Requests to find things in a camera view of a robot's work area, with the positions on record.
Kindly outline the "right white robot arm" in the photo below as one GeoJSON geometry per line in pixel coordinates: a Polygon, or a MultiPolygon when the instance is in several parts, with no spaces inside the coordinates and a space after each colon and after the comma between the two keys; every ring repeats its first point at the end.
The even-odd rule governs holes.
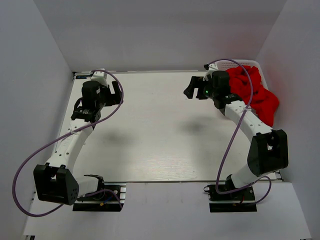
{"type": "Polygon", "coordinates": [[[210,71],[206,76],[192,76],[184,90],[188,99],[213,100],[214,106],[236,124],[250,142],[246,164],[229,175],[218,194],[236,200],[244,189],[270,173],[285,169],[289,165],[288,137],[284,130],[274,130],[263,123],[245,104],[244,100],[231,91],[230,76],[226,71],[210,71]]]}

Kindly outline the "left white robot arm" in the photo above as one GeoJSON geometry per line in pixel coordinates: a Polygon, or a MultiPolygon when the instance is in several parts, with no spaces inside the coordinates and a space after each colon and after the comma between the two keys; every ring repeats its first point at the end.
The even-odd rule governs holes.
{"type": "Polygon", "coordinates": [[[104,107],[120,105],[122,92],[116,81],[103,85],[96,80],[83,83],[81,97],[75,102],[68,127],[54,154],[33,170],[37,197],[41,201],[73,205],[90,194],[99,200],[105,196],[103,178],[94,174],[74,177],[73,169],[87,138],[95,129],[104,107]]]}

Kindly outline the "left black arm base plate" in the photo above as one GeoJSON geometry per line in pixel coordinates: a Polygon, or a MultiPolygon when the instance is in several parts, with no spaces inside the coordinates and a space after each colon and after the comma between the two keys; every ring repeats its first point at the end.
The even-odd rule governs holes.
{"type": "Polygon", "coordinates": [[[126,183],[105,182],[104,189],[92,196],[82,196],[73,204],[73,212],[120,212],[125,203],[126,183]]]}

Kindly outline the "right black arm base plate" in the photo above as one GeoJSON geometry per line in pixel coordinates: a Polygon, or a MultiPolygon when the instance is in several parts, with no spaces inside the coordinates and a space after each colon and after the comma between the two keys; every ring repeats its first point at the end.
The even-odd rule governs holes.
{"type": "Polygon", "coordinates": [[[203,188],[208,194],[210,213],[253,213],[257,212],[256,198],[252,187],[230,194],[218,194],[216,185],[203,188]]]}

